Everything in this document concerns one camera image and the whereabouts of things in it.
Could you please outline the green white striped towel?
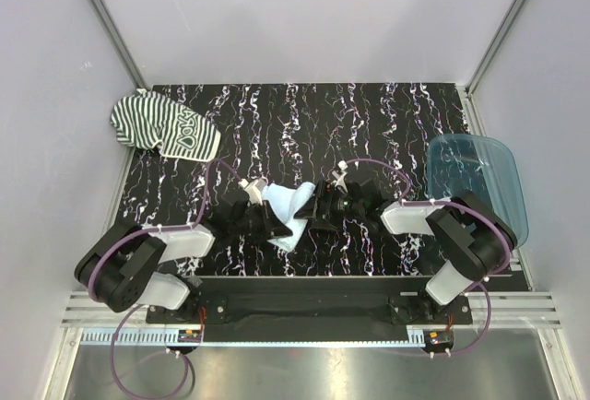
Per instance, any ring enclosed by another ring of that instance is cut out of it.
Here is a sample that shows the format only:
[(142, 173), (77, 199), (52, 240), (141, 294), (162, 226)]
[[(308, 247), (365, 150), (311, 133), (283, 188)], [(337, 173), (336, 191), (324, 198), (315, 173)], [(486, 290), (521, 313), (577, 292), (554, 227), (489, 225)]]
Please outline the green white striped towel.
[(170, 159), (209, 162), (217, 156), (221, 141), (220, 131), (204, 116), (142, 88), (113, 106), (110, 124), (120, 144), (156, 149)]

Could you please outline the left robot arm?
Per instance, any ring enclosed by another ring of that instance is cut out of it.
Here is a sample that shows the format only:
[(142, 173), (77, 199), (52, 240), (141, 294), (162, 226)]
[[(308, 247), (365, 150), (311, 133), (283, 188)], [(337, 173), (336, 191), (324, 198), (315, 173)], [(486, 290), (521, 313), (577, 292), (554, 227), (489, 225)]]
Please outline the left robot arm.
[(74, 276), (90, 297), (112, 312), (135, 305), (167, 310), (181, 323), (192, 321), (199, 310), (196, 283), (159, 266), (184, 257), (201, 257), (213, 246), (246, 236), (255, 241), (282, 240), (294, 229), (281, 220), (268, 201), (251, 204), (224, 202), (193, 227), (141, 228), (115, 222), (78, 262)]

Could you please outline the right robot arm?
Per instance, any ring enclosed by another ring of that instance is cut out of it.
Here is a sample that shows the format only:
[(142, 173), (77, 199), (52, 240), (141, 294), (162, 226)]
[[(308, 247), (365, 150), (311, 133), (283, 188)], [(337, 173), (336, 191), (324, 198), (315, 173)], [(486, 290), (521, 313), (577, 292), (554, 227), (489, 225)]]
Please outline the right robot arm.
[(446, 254), (444, 265), (416, 296), (389, 301), (399, 324), (442, 321), (455, 299), (502, 267), (517, 245), (513, 230), (468, 190), (439, 201), (404, 203), (383, 197), (371, 180), (343, 185), (320, 181), (294, 217), (316, 230), (335, 231), (339, 219), (353, 218), (371, 233), (436, 240)]

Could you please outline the light blue towel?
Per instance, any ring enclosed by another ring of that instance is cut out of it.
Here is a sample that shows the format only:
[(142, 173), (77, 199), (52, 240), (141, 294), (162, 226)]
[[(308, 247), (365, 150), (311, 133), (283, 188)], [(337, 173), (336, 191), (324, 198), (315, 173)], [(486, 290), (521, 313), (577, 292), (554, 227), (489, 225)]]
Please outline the light blue towel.
[(265, 187), (263, 198), (269, 202), (277, 218), (292, 232), (290, 236), (271, 239), (269, 243), (286, 253), (295, 250), (307, 225), (306, 219), (296, 219), (295, 214), (310, 200), (314, 190), (315, 185), (311, 182), (304, 182), (297, 189), (274, 183)]

